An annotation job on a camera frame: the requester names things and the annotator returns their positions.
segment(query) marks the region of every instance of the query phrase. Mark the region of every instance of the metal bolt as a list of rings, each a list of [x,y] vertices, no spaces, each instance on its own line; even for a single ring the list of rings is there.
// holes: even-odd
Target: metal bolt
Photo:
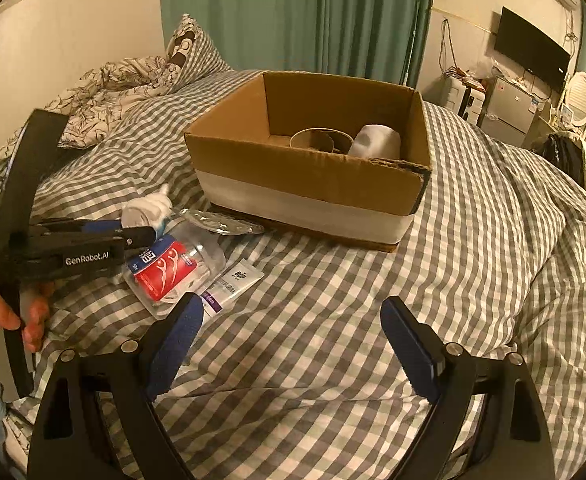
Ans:
[[[511,352],[506,357],[515,366],[521,366],[522,364],[524,364],[524,358],[521,355],[519,355],[517,352]]]
[[[137,344],[137,341],[135,341],[134,339],[129,339],[128,341],[124,341],[120,348],[122,349],[122,352],[124,352],[125,354],[130,354],[131,352],[137,350],[138,346],[139,345]]]
[[[457,343],[449,343],[446,345],[446,351],[451,355],[462,355],[464,348]]]
[[[59,355],[59,358],[62,361],[64,361],[65,363],[67,363],[68,361],[72,361],[74,357],[75,357],[75,350],[73,350],[72,348],[68,348],[68,349],[64,350]]]

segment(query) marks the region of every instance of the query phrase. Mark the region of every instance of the television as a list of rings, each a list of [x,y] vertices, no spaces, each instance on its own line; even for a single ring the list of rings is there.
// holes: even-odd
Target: television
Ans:
[[[528,72],[562,91],[570,54],[521,16],[502,8],[495,50],[520,64]]]

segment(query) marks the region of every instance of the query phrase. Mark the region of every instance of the plaid blanket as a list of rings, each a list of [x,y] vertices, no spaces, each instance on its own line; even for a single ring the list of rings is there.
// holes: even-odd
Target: plaid blanket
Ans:
[[[42,183],[35,215],[116,218],[164,182],[176,207],[206,206],[182,131],[257,72],[228,71],[199,29],[190,54],[191,65],[217,69],[133,108]],[[434,170],[396,253],[293,233],[221,240],[230,265],[246,258],[265,277],[202,330],[155,405],[196,478],[386,478],[428,410],[380,327],[393,294],[471,354],[521,352],[557,477],[586,458],[586,194],[537,155],[443,108],[425,112]],[[5,169],[0,158],[0,184]],[[36,390],[13,405],[30,423],[61,350],[109,352],[153,322],[121,276],[67,280],[53,299]],[[114,410],[105,411],[124,472],[139,477]]]

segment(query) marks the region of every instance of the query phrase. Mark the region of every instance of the plastic jar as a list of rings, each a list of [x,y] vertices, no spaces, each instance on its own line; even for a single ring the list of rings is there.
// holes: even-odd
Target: plastic jar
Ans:
[[[153,317],[163,319],[186,292],[205,290],[225,266],[215,236],[183,221],[129,258],[122,272],[139,301]]]

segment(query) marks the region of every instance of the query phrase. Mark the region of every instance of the cardboard box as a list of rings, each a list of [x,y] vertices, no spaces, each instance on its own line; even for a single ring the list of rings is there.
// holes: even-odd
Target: cardboard box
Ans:
[[[399,132],[401,160],[288,146],[306,128],[355,137],[365,124]],[[185,140],[212,204],[384,251],[409,227],[431,171],[419,92],[353,77],[263,73],[194,121]]]

